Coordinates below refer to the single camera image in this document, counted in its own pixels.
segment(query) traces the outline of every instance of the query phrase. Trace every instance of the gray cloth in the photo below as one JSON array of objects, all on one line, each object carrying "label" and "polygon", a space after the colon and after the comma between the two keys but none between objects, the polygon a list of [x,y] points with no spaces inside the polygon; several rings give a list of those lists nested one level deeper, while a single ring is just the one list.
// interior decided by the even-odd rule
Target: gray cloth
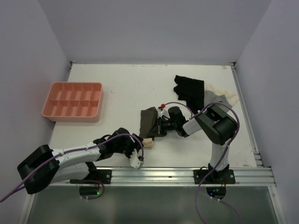
[{"label": "gray cloth", "polygon": [[146,139],[148,133],[154,126],[158,117],[158,111],[155,107],[151,107],[146,110],[141,111],[141,118],[140,118],[140,134],[139,137]]},{"label": "gray cloth", "polygon": [[[222,102],[225,105],[232,107],[232,105],[230,105],[228,103],[228,100],[226,99],[225,95],[217,96],[212,91],[207,90],[207,91],[205,91],[204,105],[206,106],[211,102]],[[224,106],[221,106],[221,105],[218,105],[218,106],[225,112],[229,111],[229,109]]]}]

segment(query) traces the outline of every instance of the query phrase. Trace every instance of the white wall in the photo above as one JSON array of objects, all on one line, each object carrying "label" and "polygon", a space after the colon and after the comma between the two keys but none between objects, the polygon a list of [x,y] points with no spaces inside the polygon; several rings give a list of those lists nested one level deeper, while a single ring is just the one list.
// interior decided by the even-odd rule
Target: white wall
[{"label": "white wall", "polygon": [[[17,165],[48,143],[41,116],[50,85],[65,80],[68,60],[36,0],[0,1],[0,197],[20,182]],[[0,223],[18,222],[26,191],[0,204]]]},{"label": "white wall", "polygon": [[81,63],[235,62],[270,0],[39,0]]},{"label": "white wall", "polygon": [[298,0],[272,0],[237,63],[262,160],[273,168],[290,224],[299,220],[298,9]]}]

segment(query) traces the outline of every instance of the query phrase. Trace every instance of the pile of cloth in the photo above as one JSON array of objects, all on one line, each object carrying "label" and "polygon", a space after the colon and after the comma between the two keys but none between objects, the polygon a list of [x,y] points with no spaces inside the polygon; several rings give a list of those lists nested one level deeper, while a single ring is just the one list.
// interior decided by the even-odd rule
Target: pile of cloth
[{"label": "pile of cloth", "polygon": [[[222,102],[229,107],[233,107],[239,100],[236,94],[202,80],[176,76],[174,81],[177,86],[173,90],[178,95],[178,100],[186,101],[186,105],[194,114],[211,102]],[[228,112],[228,108],[221,105],[219,107]],[[148,138],[147,134],[154,126],[157,117],[158,112],[155,107],[141,111],[139,137],[143,138],[145,147],[153,147],[153,139]]]}]

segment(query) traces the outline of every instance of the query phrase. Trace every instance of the gray floor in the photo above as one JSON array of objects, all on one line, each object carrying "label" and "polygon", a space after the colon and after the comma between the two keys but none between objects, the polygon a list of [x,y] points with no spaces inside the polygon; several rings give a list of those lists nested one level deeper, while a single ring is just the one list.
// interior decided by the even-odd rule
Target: gray floor
[{"label": "gray floor", "polygon": [[[28,224],[198,224],[194,187],[107,187],[103,197],[80,200],[78,187],[48,187],[35,197]],[[235,224],[231,208],[199,195],[209,224]],[[242,224],[277,224],[267,187],[230,187],[224,198]]]}]

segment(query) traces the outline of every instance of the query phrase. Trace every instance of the pink tray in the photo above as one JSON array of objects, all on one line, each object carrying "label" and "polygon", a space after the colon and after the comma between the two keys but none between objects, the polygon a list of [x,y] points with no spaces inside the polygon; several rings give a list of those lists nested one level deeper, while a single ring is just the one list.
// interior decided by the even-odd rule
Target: pink tray
[{"label": "pink tray", "polygon": [[101,83],[53,83],[42,115],[54,122],[98,122],[102,101]]}]

